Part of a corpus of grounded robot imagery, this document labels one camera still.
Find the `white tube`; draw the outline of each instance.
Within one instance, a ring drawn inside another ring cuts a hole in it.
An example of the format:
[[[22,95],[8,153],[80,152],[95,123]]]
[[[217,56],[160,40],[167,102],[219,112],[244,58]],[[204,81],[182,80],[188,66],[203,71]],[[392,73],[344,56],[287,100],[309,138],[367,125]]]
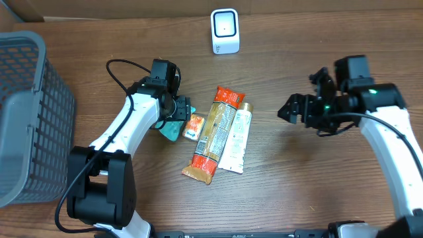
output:
[[[242,102],[233,119],[231,131],[229,132],[223,155],[217,166],[218,168],[241,174],[244,172],[244,154],[250,131],[251,118],[252,105]]]

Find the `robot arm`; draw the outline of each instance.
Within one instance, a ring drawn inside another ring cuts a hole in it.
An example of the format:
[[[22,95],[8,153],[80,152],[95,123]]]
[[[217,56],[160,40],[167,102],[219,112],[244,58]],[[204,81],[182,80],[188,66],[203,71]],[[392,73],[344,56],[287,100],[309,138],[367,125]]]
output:
[[[133,157],[147,130],[159,119],[160,106],[158,99],[151,97],[151,95],[140,93],[132,95],[132,99],[134,100],[134,111],[130,119],[119,131],[113,143],[106,147],[105,152],[113,153],[117,150],[122,150],[124,153],[128,153]],[[95,150],[99,150],[106,143],[108,137],[122,123],[129,109],[130,100],[129,97],[126,97],[125,105],[118,116],[109,128],[107,128],[105,133],[90,144],[90,147],[94,146]]]
[[[177,66],[169,61],[154,59],[150,76],[127,89],[131,98],[126,97],[123,109],[105,133],[89,147],[75,146],[71,150],[68,157],[68,186],[94,155],[97,158],[67,195],[69,217],[101,227],[102,231],[112,232],[118,237],[148,238],[150,225],[135,212],[137,198],[132,157],[147,130],[157,121],[165,123],[190,119],[190,99],[177,96],[179,84]],[[122,128],[112,142],[100,151],[119,127]],[[90,176],[100,174],[108,176],[107,184],[90,181]]]
[[[317,95],[290,96],[278,116],[296,123],[297,115],[301,115],[306,128],[318,129],[319,136],[342,133],[345,128],[338,128],[343,122],[353,122],[347,129],[353,125],[360,127],[387,179],[397,221],[383,231],[358,221],[331,223],[328,237],[420,237],[416,235],[423,232],[423,154],[412,133],[400,92],[394,84],[374,83],[365,56],[336,61],[335,73],[336,85],[325,67],[310,75]]]
[[[406,109],[385,106],[377,108],[376,112],[367,111],[366,114],[395,126],[410,142],[420,164],[423,163],[422,150],[412,133]],[[414,216],[423,208],[423,181],[410,151],[394,132],[379,122],[362,118],[359,127],[373,148],[387,179],[396,218]]]

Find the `wooden table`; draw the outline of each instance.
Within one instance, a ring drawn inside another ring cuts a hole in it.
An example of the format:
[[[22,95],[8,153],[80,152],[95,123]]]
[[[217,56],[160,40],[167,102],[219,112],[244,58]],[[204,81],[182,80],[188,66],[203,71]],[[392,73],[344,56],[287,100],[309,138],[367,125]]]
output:
[[[240,17],[241,50],[212,52],[210,19],[99,20],[16,24],[46,41],[48,58],[77,99],[75,145],[88,146],[120,111],[124,93],[104,67],[123,58],[151,67],[168,59],[182,71],[180,93],[207,114],[217,85],[247,94],[254,105],[245,172],[218,170],[211,185],[181,175],[196,143],[167,141],[148,132],[133,159],[137,211],[158,230],[293,231],[361,219],[394,220],[379,164],[358,129],[318,138],[276,112],[293,93],[311,93],[307,76],[344,56],[366,54],[378,83],[393,82],[408,103],[417,140],[423,141],[423,11],[298,13]],[[145,72],[112,66],[130,86]],[[0,210],[6,237],[76,237],[54,225],[56,202]],[[66,227],[84,225],[68,218]],[[80,237],[91,237],[82,234]]]

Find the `small orange package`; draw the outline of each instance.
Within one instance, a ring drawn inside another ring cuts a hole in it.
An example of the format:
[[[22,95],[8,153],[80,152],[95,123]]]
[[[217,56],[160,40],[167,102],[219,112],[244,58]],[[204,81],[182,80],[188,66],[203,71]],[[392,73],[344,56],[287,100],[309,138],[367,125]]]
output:
[[[200,138],[201,130],[204,126],[204,117],[191,114],[191,120],[186,123],[185,129],[182,135],[185,138],[191,139],[193,141],[198,141]]]
[[[182,174],[209,185],[225,147],[238,106],[245,94],[217,86],[206,124],[200,134],[191,164]]]

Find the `white device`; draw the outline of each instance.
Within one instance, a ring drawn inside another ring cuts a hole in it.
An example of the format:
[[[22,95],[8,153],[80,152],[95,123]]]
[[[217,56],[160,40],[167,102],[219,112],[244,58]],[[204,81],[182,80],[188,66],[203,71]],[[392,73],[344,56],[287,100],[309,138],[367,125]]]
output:
[[[217,9],[210,15],[211,41],[215,54],[239,51],[238,13],[235,9]]]

